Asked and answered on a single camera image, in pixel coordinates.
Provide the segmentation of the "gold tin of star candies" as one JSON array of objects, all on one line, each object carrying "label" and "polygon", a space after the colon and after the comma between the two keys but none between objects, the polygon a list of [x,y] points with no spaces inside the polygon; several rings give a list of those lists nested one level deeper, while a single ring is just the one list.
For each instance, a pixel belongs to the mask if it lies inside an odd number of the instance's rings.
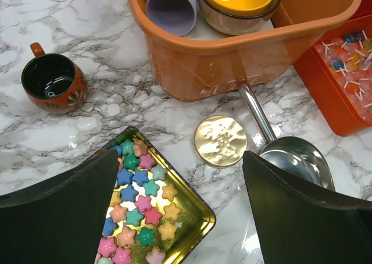
[{"label": "gold tin of star candies", "polygon": [[96,263],[182,263],[216,224],[212,208],[135,127],[107,148],[118,154]]}]

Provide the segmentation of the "steel candy scoop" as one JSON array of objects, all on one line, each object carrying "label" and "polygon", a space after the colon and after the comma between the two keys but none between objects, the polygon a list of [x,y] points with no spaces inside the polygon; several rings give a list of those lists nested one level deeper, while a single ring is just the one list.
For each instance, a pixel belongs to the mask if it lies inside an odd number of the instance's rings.
[{"label": "steel candy scoop", "polygon": [[243,85],[239,93],[265,142],[257,154],[288,173],[335,191],[331,171],[323,154],[303,138],[276,137],[250,85]]}]

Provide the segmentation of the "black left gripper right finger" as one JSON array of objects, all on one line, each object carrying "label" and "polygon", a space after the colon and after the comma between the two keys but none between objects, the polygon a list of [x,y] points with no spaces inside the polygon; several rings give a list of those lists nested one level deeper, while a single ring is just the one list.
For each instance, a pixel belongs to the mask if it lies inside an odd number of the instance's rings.
[{"label": "black left gripper right finger", "polygon": [[290,174],[251,151],[242,170],[265,263],[371,263],[371,202]]}]

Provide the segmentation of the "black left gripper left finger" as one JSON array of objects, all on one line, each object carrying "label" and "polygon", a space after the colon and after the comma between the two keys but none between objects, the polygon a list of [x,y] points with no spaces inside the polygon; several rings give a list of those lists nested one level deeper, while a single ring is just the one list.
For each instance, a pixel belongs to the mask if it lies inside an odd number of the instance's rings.
[{"label": "black left gripper left finger", "polygon": [[118,153],[1,195],[1,263],[94,263],[119,168]]}]

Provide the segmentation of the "gold round jar lid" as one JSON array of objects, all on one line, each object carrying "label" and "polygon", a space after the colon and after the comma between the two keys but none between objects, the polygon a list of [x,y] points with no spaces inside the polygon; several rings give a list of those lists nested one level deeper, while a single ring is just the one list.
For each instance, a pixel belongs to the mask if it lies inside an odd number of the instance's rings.
[{"label": "gold round jar lid", "polygon": [[199,158],[209,166],[227,168],[237,164],[248,144],[243,127],[225,115],[209,116],[194,132],[194,148]]}]

